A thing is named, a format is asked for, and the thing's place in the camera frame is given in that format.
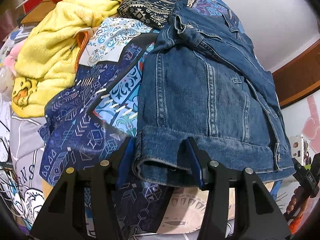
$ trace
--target black clamp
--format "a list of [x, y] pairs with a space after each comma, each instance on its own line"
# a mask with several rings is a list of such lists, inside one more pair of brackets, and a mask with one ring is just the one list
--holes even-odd
[[[44, 202], [30, 234], [41, 240], [123, 240], [111, 191], [125, 183], [135, 141], [127, 137], [108, 160], [82, 171], [67, 168]], [[90, 187], [96, 238], [88, 236], [84, 188]]]
[[287, 222], [276, 202], [251, 168], [236, 171], [211, 160], [193, 137], [186, 139], [191, 171], [201, 190], [209, 190], [198, 240], [225, 239], [229, 188], [236, 192], [235, 229], [231, 239], [284, 240], [290, 238]]
[[284, 217], [287, 221], [294, 218], [297, 210], [303, 203], [310, 197], [314, 198], [319, 192], [319, 179], [320, 179], [320, 153], [313, 157], [310, 170], [307, 170], [302, 166], [295, 158], [292, 158], [294, 169], [296, 173], [293, 175], [294, 178], [303, 187], [303, 193], [299, 196], [298, 202], [294, 205], [293, 210], [288, 214], [284, 213]]

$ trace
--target gray printed fabric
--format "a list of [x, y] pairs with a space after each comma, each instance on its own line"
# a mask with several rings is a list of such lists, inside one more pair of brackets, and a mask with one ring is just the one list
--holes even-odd
[[17, 174], [20, 205], [27, 208], [27, 222], [33, 225], [43, 203], [42, 178], [39, 175], [44, 151], [44, 141], [38, 129], [46, 122], [44, 117], [20, 118], [13, 114], [10, 130], [10, 151], [13, 168]]

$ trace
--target pile of clothes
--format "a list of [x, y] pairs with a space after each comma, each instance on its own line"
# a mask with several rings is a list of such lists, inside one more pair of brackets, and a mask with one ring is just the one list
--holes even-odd
[[[14, 71], [10, 183], [28, 229], [66, 168], [108, 159], [127, 136], [135, 159], [113, 192], [127, 238], [196, 239], [208, 192], [192, 176], [188, 136], [269, 190], [294, 173], [272, 75], [221, 0], [62, 0]], [[226, 235], [234, 207], [230, 191]], [[94, 236], [88, 188], [85, 214]]]

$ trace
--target orange sleeve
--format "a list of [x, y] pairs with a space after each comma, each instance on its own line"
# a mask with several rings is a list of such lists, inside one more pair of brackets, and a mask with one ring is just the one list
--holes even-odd
[[295, 232], [298, 231], [298, 227], [301, 223], [301, 219], [302, 219], [303, 215], [300, 218], [295, 218], [289, 225], [289, 229], [291, 234], [293, 235]]
[[88, 31], [87, 32], [79, 32], [76, 36], [78, 46], [80, 47], [80, 51], [79, 51], [79, 53], [77, 55], [77, 59], [76, 59], [76, 66], [75, 66], [76, 72], [78, 70], [80, 57], [81, 57], [82, 53], [84, 52], [85, 46], [87, 45], [89, 39], [91, 38], [90, 36], [92, 36], [92, 35], [90, 35]]

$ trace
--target yellow fuzzy hoodie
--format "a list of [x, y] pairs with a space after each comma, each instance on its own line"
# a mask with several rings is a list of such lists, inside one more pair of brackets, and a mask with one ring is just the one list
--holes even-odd
[[14, 66], [12, 109], [18, 116], [44, 116], [47, 102], [74, 85], [80, 50], [88, 40], [88, 35], [84, 41], [74, 35], [116, 14], [122, 1], [63, 0], [32, 30]]

